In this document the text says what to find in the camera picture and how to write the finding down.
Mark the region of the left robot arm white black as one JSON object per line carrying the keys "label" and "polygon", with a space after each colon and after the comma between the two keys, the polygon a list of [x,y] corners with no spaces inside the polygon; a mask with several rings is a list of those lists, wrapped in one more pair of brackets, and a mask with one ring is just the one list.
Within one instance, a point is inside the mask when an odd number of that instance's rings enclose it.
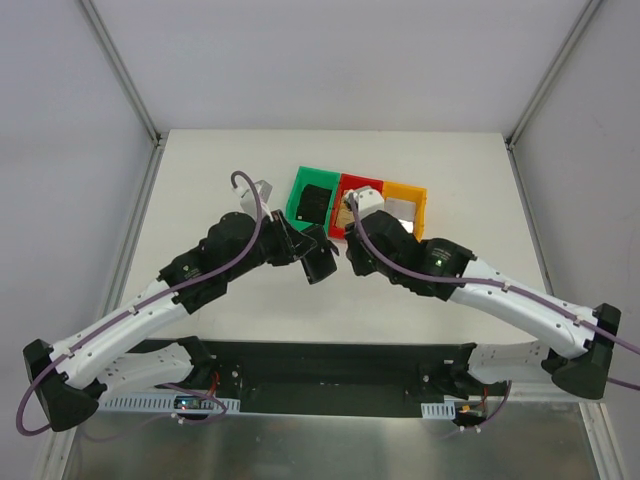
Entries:
{"label": "left robot arm white black", "polygon": [[197,338],[175,340],[154,354],[134,354],[132,348],[219,299],[232,281],[255,268],[299,262],[314,284],[335,272],[336,252],[322,227],[298,230],[279,210],[224,215],[123,306],[63,340],[37,339],[24,347],[30,385],[16,414],[18,430],[32,433],[23,423],[32,396],[47,419],[44,427],[63,432],[84,423],[101,401],[121,391],[179,382],[204,387],[212,359]]}

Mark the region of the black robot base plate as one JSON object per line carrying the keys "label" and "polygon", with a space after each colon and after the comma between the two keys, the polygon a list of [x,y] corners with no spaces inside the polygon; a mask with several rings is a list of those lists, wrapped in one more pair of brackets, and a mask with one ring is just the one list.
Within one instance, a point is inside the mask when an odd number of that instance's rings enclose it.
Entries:
{"label": "black robot base plate", "polygon": [[208,367],[180,382],[216,388],[243,413],[417,418],[427,403],[501,396],[503,382],[483,385],[466,371],[463,345],[330,344],[213,341]]}

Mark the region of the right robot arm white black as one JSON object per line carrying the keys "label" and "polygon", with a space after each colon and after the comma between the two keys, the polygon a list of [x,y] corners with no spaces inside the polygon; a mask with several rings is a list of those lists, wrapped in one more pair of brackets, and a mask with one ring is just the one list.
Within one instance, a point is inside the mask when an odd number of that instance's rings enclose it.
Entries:
{"label": "right robot arm white black", "polygon": [[549,381],[579,398],[603,398],[621,320],[617,307],[580,306],[538,292],[455,242],[417,240],[384,211],[349,224],[345,239],[355,275],[377,272],[418,296],[476,309],[532,336],[525,343],[463,346],[448,369],[457,392]]}

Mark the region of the black leather card holder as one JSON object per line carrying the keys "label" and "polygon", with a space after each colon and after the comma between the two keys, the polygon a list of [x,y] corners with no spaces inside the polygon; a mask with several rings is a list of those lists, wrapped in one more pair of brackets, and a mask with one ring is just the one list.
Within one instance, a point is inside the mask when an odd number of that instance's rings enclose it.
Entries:
{"label": "black leather card holder", "polygon": [[335,258],[339,255],[339,249],[330,241],[320,225],[309,226],[303,230],[303,233],[316,242],[316,245],[301,259],[307,282],[314,285],[337,271]]}

